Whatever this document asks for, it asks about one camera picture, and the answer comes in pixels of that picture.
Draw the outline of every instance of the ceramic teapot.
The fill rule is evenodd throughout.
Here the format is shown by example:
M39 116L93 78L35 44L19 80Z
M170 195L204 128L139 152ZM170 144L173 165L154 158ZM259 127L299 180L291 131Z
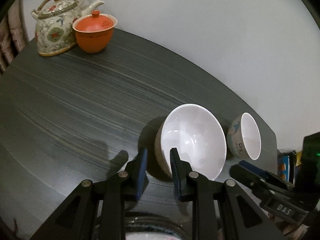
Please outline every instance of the ceramic teapot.
M104 1L97 0L82 10L86 0L54 0L46 5L49 1L44 0L31 13L37 20L35 38L41 56L57 55L76 45L72 23L104 4Z

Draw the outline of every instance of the metal screw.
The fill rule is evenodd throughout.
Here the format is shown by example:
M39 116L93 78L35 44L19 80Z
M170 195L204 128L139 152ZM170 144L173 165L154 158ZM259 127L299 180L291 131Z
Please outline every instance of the metal screw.
M88 179L85 179L85 180L83 180L83 181L81 182L81 185L82 185L83 187L89 187L89 186L91 185L91 181L88 180Z
M226 184L229 187L233 187L236 184L236 182L233 179L227 179Z
M128 176L128 173L126 171L121 171L118 173L120 178L125 178L126 176Z
M190 172L189 173L189 177L190 178L197 178L199 176L199 174L198 174L198 172L196 172L196 171L192 171L192 172Z

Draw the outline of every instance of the orange tea cup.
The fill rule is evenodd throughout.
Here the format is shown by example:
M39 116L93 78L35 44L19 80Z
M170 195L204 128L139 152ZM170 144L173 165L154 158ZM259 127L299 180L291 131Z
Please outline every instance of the orange tea cup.
M117 23L113 16L93 11L91 15L77 19L72 27L80 48L88 53L96 53L107 46Z

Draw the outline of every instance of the small cup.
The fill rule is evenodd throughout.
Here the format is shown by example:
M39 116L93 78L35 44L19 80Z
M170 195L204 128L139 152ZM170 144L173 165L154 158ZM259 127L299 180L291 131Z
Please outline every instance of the small cup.
M261 152L261 137L254 118L243 113L232 122L227 134L227 145L232 154L241 160L256 160Z

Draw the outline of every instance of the white ceramic bowl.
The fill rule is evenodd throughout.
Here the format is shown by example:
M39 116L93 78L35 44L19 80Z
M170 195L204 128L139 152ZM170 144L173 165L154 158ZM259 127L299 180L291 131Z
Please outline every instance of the white ceramic bowl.
M227 155L226 139L218 120L207 109L194 104L174 109L156 135L156 158L170 177L171 148L177 148L181 160L210 180L218 177Z
M126 240L180 240L175 236L155 233L155 232L137 232L137 233L126 233Z
M235 119L227 134L228 148L239 159L256 160L261 152L261 137L256 121L249 113Z

